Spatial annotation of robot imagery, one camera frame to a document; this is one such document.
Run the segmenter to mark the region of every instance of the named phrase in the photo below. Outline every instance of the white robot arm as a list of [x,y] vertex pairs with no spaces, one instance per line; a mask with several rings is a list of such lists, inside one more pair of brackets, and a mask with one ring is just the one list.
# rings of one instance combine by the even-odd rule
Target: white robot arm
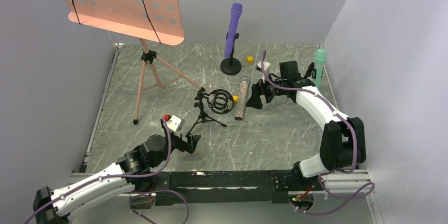
[[36,222],[69,223],[69,217],[73,219],[84,210],[117,195],[132,192],[142,183],[148,182],[148,179],[139,178],[159,173],[160,171],[151,173],[150,169],[165,161],[175,149],[192,154],[201,136],[187,134],[188,141],[185,142],[178,133],[184,120],[169,115],[165,115],[164,120],[168,127],[165,128],[161,120],[165,136],[152,135],[117,162],[80,182],[55,190],[48,187],[38,190],[33,204],[33,209],[37,212]]
[[[273,73],[268,73],[270,65],[268,62],[263,61],[263,65],[264,68],[262,70],[261,62],[257,64],[256,69],[264,71],[263,78],[252,85],[252,95],[246,102],[246,106],[262,109],[261,95],[265,96],[266,103],[271,102],[275,96],[287,96],[299,106],[305,108],[323,130],[319,153],[294,164],[293,173],[296,173],[300,180],[312,178],[352,164],[354,138],[350,134],[347,125],[341,119],[346,120],[356,132],[356,163],[359,164],[366,160],[364,126],[361,119],[350,118],[338,111],[320,94],[314,83],[307,78],[308,72],[304,78],[301,77],[296,61],[280,63],[280,77]],[[344,142],[342,136],[348,137],[348,141]]]

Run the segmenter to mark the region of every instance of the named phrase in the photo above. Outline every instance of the gray marble floor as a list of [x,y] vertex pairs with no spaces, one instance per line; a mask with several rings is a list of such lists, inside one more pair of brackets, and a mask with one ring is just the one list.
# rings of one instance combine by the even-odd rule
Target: gray marble floor
[[[315,47],[237,44],[235,57],[241,61],[242,70],[236,76],[226,76],[220,71],[220,62],[224,57],[223,44],[155,44],[150,49],[205,87],[206,91],[222,88],[237,95],[241,76],[248,76],[252,82],[262,76],[254,70],[253,63],[246,62],[247,56],[259,61],[262,50],[266,49],[266,61],[272,64],[271,72],[279,74],[278,63],[296,60],[300,72],[304,73],[313,61]],[[139,124],[133,125],[141,54],[140,46],[122,47],[95,134],[87,172],[105,168],[125,152],[146,141],[150,135],[163,135],[159,120],[163,114],[178,115],[185,119],[181,131],[183,134],[198,117],[199,109],[193,107],[197,88],[180,79],[164,89],[154,88],[143,92]],[[177,76],[159,62],[156,62],[156,66],[164,82]],[[147,87],[153,84],[155,79],[147,67],[144,85]],[[326,76],[320,91],[334,104]],[[234,119],[234,111],[225,115],[214,114],[208,108],[206,111],[213,118],[226,123],[227,128],[216,123],[196,126],[193,133],[202,135],[196,151],[192,155],[173,152],[167,171],[290,169],[295,162],[318,152],[321,129],[305,109],[287,97],[275,97],[272,103],[264,104],[262,110],[247,108],[243,121]]]

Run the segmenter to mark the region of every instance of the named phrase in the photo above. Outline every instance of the perforated sheet holder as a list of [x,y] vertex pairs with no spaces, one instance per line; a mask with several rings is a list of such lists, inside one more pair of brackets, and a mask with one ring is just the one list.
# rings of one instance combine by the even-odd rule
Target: perforated sheet holder
[[[143,0],[160,41],[177,45],[184,40],[178,0]],[[142,0],[74,0],[81,24],[158,42]],[[69,19],[78,22],[71,0]]]

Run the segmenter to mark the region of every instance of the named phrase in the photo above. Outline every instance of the gray wall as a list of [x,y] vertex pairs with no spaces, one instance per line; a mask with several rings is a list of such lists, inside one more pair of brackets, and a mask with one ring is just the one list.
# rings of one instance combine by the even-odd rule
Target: gray wall
[[0,5],[0,223],[23,223],[36,190],[81,164],[115,46],[63,0]]
[[385,223],[448,223],[448,0],[347,0],[324,46]]
[[[323,194],[315,198],[314,212],[326,212],[339,206],[343,200],[323,199]],[[182,223],[185,218],[185,206],[175,204],[169,207],[154,207],[140,212],[156,223]],[[143,218],[129,210],[129,197],[116,197],[84,212],[76,217],[73,224],[147,224]],[[289,204],[270,202],[207,203],[190,204],[191,224],[372,224],[369,208],[365,200],[355,200],[341,210],[327,216],[309,216],[298,212]]]
[[[232,3],[243,5],[238,43],[321,44],[346,0],[179,0],[184,43],[225,43]],[[138,39],[112,34],[114,40]]]

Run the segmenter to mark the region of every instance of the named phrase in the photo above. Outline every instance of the pink music stand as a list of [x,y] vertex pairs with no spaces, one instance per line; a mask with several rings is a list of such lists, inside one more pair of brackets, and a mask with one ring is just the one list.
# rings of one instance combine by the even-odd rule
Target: pink music stand
[[[99,29],[109,30],[117,33],[131,35],[139,38],[143,52],[149,54],[150,50],[145,40],[151,40],[168,45],[177,45],[184,40],[181,15],[178,0],[65,0],[70,9],[69,20]],[[153,62],[150,62],[156,85],[143,89],[146,62],[142,59],[142,70],[137,92],[137,105],[135,108],[134,124],[138,123],[138,109],[140,97],[143,91],[159,86],[164,88],[169,83],[184,78],[188,82],[201,88],[199,84],[187,77],[177,68],[166,62],[160,56],[155,59],[165,64],[179,76],[167,83],[162,83]]]

